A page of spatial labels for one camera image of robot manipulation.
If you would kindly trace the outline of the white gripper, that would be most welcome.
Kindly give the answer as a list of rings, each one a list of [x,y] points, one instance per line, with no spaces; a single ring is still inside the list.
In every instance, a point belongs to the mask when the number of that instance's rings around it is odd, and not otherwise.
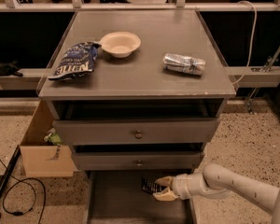
[[[160,202],[171,202],[176,199],[187,200],[191,199],[192,195],[189,190],[189,182],[191,180],[191,175],[182,174],[175,177],[165,176],[158,178],[155,183],[165,188],[161,192],[156,192],[153,194],[153,197]]]

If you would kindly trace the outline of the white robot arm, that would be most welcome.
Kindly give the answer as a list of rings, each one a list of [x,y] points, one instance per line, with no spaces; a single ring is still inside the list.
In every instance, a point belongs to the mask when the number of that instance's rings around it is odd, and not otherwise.
[[[233,191],[272,214],[272,224],[280,224],[280,188],[238,175],[215,163],[206,165],[202,172],[159,178],[156,184],[164,189],[154,192],[153,196],[163,202],[188,200],[195,195],[208,199],[226,198],[228,192]]]

